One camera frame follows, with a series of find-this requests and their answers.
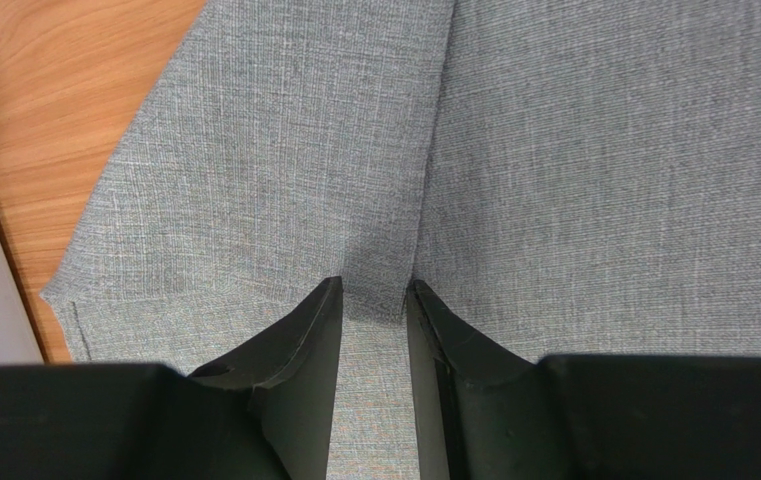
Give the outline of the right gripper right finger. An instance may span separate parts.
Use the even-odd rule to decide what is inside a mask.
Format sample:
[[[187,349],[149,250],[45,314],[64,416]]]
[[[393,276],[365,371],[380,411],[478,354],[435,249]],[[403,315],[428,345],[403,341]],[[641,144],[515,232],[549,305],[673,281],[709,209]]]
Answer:
[[[422,280],[407,289],[406,323],[422,478],[552,478],[553,419],[535,365]]]

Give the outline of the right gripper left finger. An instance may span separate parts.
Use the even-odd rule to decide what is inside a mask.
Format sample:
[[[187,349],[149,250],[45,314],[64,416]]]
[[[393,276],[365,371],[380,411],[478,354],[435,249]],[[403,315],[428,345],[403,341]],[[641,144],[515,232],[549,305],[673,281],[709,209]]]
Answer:
[[[238,395],[255,443],[283,479],[327,475],[342,325],[342,280],[329,277],[286,316],[190,375]]]

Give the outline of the grey cloth napkin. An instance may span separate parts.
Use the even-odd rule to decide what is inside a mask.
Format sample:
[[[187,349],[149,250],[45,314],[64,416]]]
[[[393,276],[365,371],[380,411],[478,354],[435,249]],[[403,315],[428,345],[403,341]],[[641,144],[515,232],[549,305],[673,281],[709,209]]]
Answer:
[[[761,1],[208,2],[42,298],[189,373],[330,276],[330,479],[420,475],[413,279],[530,360],[761,356]]]

